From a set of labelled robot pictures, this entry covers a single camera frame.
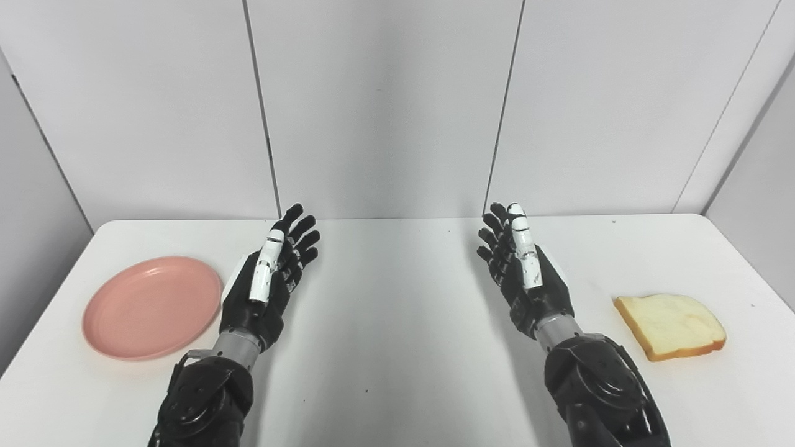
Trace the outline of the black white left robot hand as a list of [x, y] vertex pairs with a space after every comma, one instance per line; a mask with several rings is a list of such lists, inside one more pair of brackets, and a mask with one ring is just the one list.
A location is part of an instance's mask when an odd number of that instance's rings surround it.
[[264, 244], [244, 256], [222, 303], [219, 333], [244, 332], [265, 351], [281, 335], [283, 314], [304, 269], [319, 251], [314, 215], [293, 204], [270, 228]]

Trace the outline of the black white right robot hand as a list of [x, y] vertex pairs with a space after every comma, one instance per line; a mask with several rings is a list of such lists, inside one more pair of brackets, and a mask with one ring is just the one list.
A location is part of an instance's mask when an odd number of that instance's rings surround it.
[[516, 329], [536, 340], [545, 318], [574, 316], [568, 286], [535, 243], [520, 205], [494, 202], [483, 215], [483, 223], [478, 235], [484, 245], [476, 252], [508, 303], [509, 319]]

